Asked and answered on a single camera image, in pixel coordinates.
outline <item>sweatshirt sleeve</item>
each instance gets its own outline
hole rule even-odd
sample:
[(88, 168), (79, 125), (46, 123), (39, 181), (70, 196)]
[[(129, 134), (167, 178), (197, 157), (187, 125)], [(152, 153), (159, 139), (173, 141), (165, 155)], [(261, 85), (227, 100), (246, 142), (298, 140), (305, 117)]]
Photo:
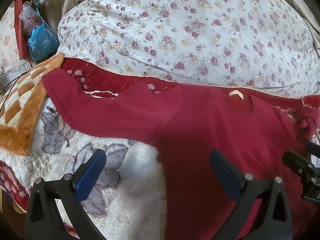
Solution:
[(127, 138), (153, 144), (182, 102), (182, 89), (153, 94), (138, 82), (116, 98), (94, 98), (62, 69), (42, 77), (63, 120), (73, 129), (96, 137)]

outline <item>blue plastic bag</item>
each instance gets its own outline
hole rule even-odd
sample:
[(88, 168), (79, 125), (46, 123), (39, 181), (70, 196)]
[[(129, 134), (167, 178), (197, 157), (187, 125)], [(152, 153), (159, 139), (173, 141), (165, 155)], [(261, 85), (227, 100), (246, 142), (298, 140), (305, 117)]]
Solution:
[(59, 40), (57, 35), (42, 19), (42, 25), (32, 30), (31, 37), (28, 39), (28, 46), (33, 61), (38, 64), (43, 58), (58, 49)]

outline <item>blue gripper pad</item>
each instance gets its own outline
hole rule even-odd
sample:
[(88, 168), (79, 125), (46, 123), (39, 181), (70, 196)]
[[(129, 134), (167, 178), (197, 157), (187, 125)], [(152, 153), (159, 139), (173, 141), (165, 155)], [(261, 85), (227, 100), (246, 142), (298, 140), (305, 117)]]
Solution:
[(89, 197), (93, 186), (106, 166), (106, 160), (105, 151), (97, 149), (90, 159), (81, 164), (73, 174), (72, 186), (76, 191), (75, 197), (78, 203)]
[(218, 153), (218, 151), (213, 151), (211, 153), (210, 165), (216, 173), (216, 176), (218, 177), (228, 198), (232, 201), (238, 202), (242, 197), (241, 184), (219, 154), (222, 153)]

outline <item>gray leaf pattern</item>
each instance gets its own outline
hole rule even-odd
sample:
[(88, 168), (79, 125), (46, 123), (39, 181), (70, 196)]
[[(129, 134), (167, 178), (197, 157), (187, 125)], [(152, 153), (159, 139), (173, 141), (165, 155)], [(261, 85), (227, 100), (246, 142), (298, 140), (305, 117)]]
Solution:
[(44, 123), (44, 144), (42, 150), (49, 154), (60, 153), (64, 143), (74, 136), (76, 130), (71, 129), (60, 117), (57, 110), (47, 106), (49, 112), (41, 115)]
[[(108, 208), (112, 202), (112, 190), (121, 182), (118, 169), (124, 161), (128, 148), (124, 144), (105, 145), (102, 148), (107, 155), (106, 166), (101, 172), (87, 200), (82, 201), (82, 206), (87, 213), (97, 216), (108, 215)], [(64, 173), (74, 173), (77, 168), (89, 160), (95, 149), (92, 143), (85, 145), (76, 155), (67, 162)], [(108, 190), (106, 198), (103, 191)]]

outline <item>bed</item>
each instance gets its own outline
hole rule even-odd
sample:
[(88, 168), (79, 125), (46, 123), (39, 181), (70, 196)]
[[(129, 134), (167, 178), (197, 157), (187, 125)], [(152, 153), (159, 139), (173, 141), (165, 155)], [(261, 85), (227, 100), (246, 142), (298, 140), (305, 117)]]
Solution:
[[(65, 70), (95, 97), (116, 93), (89, 86), (84, 73), (87, 66), (87, 74), (93, 75), (90, 64), (123, 76), (301, 97), (317, 90), (319, 76), (310, 28), (284, 0), (85, 0), (61, 19), (58, 53), (83, 60), (82, 68)], [(319, 144), (316, 135), (313, 141)], [(83, 203), (95, 225), (107, 239), (163, 239), (165, 183), (156, 149), (73, 130), (50, 99), (40, 113), (29, 155), (0, 149), (2, 187), (26, 211), (37, 177), (54, 180), (73, 173), (96, 148), (123, 162), (116, 171), (121, 187), (102, 175)], [(313, 163), (320, 164), (315, 157)], [(58, 207), (74, 234), (62, 204)]]

